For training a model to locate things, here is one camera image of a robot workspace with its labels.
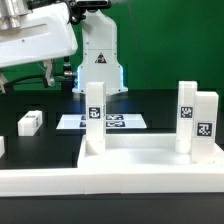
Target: green wall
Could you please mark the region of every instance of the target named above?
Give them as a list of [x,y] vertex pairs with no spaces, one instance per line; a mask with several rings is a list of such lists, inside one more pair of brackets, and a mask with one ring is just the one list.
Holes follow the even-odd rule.
[[[223,0],[133,0],[131,6],[103,11],[118,25],[119,62],[129,89],[174,89],[178,80],[197,80],[200,88],[223,92]],[[75,69],[82,61],[82,35],[80,25],[74,29],[79,43],[72,57]],[[57,60],[57,70],[62,70],[62,60]],[[5,72],[11,80],[42,70],[32,64]]]

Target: table surface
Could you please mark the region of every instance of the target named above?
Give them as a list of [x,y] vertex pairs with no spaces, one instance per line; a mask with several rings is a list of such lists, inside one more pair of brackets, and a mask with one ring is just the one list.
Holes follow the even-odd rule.
[[[0,169],[76,167],[85,130],[56,130],[63,114],[84,114],[84,95],[59,91],[0,96],[0,136],[6,153]],[[177,91],[129,91],[107,97],[107,114],[141,114],[146,129],[107,133],[175,133]],[[27,111],[43,111],[33,137],[19,137],[17,122]],[[224,146],[224,112],[218,111],[216,143]],[[112,194],[0,199],[2,223],[223,223],[224,194]]]

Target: white base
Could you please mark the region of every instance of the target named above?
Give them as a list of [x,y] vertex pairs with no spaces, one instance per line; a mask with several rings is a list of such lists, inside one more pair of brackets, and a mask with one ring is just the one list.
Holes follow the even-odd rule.
[[224,153],[190,164],[175,134],[106,135],[106,152],[90,156],[82,140],[78,168],[1,170],[0,196],[224,192]]

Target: small white block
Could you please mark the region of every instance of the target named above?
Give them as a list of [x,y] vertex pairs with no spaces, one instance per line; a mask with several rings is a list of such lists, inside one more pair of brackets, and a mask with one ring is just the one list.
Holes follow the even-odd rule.
[[189,153],[194,114],[194,96],[197,91],[197,82],[179,82],[177,137],[175,150],[179,153]]
[[214,162],[218,98],[215,92],[197,92],[195,94],[191,145],[192,163]]
[[4,137],[0,136],[0,158],[5,153]]
[[19,136],[33,136],[43,123],[42,111],[29,111],[18,122]]
[[106,85],[90,82],[86,85],[86,140],[87,151],[101,154],[105,151]]

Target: paper sheet with markers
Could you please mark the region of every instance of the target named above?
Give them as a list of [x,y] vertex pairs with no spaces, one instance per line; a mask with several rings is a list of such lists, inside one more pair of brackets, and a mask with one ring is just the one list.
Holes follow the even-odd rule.
[[[146,128],[141,114],[107,114],[106,128]],[[57,129],[85,129],[86,115],[62,115]]]

